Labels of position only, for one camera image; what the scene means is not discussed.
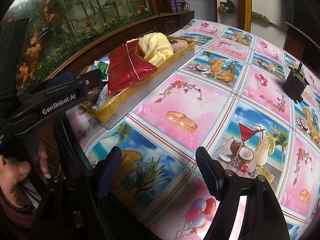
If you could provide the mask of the person's left hand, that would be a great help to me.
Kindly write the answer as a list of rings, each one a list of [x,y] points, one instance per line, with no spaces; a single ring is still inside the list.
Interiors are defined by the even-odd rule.
[[[18,187],[30,171],[31,165],[27,161],[7,163],[1,154],[1,190],[7,201],[16,208],[21,209],[31,202]]]

